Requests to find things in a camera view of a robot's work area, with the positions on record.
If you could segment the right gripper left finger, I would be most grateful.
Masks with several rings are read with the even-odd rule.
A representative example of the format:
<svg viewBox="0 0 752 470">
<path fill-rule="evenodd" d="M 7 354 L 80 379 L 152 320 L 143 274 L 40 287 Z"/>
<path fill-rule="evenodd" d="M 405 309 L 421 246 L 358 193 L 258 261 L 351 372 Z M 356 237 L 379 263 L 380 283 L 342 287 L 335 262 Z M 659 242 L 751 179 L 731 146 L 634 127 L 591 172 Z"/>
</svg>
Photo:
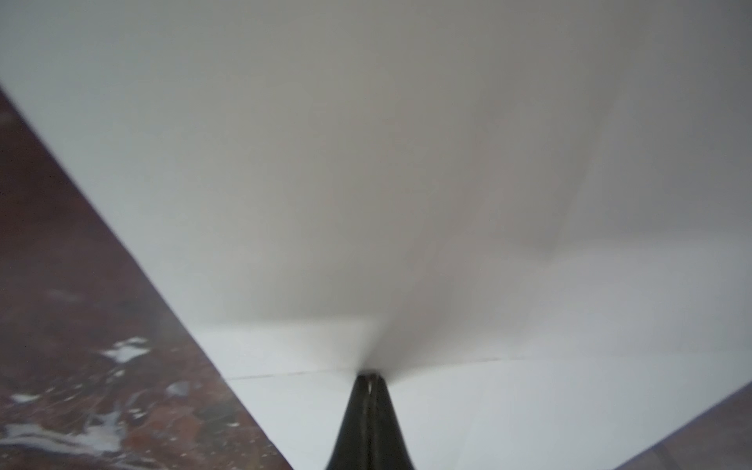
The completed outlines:
<svg viewBox="0 0 752 470">
<path fill-rule="evenodd" d="M 354 385 L 337 435 L 328 470 L 364 470 L 369 467 L 369 381 L 360 374 Z"/>
</svg>

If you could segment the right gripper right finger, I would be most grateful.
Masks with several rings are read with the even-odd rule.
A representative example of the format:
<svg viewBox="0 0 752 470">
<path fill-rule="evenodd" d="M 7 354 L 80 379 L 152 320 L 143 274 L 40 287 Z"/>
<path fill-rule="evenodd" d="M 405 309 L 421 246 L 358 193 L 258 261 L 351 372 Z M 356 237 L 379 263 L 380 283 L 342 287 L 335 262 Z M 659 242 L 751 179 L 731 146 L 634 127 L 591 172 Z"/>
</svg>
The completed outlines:
<svg viewBox="0 0 752 470">
<path fill-rule="evenodd" d="M 375 470 L 413 470 L 397 413 L 386 380 L 377 373 L 368 376 L 368 457 Z"/>
</svg>

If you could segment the cream paper sheet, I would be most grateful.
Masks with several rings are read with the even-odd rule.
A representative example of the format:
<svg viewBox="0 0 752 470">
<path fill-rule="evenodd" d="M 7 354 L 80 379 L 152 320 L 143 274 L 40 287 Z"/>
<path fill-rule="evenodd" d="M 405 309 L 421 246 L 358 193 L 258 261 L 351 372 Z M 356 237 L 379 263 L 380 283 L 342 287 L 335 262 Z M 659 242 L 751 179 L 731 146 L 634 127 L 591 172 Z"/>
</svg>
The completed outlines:
<svg viewBox="0 0 752 470">
<path fill-rule="evenodd" d="M 276 448 L 605 469 L 751 379 L 747 1 L 5 1 L 1 85 Z"/>
</svg>

